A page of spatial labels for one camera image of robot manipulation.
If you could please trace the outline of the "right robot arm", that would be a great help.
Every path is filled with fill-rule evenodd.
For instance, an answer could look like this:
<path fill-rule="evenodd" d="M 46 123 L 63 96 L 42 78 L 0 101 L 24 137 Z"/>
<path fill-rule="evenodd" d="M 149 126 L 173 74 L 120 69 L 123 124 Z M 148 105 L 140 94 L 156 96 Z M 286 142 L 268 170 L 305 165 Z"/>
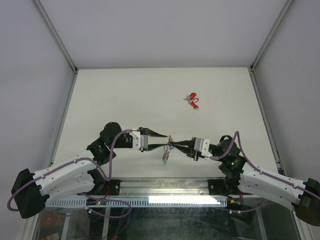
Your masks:
<path fill-rule="evenodd" d="M 253 163 L 243 151 L 238 132 L 222 136 L 218 144 L 194 137 L 169 145 L 195 161 L 203 158 L 219 162 L 218 168 L 225 176 L 223 186 L 216 190 L 220 195 L 256 195 L 289 209 L 307 224 L 320 225 L 320 183 L 312 178 L 303 181 L 287 177 Z"/>

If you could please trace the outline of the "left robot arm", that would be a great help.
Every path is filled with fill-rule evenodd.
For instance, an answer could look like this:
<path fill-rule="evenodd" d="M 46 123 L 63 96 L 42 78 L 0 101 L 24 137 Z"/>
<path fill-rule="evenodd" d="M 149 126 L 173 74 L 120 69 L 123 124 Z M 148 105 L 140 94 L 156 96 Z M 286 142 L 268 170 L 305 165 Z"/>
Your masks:
<path fill-rule="evenodd" d="M 61 198 L 82 193 L 100 194 L 112 174 L 105 173 L 102 166 L 112 165 L 115 149 L 152 151 L 162 144 L 149 144 L 150 137 L 163 135 L 149 128 L 139 127 L 123 130 L 117 122 L 107 123 L 99 137 L 86 149 L 70 159 L 47 168 L 21 170 L 12 186 L 7 208 L 19 212 L 23 219 L 40 213 L 46 206 Z"/>

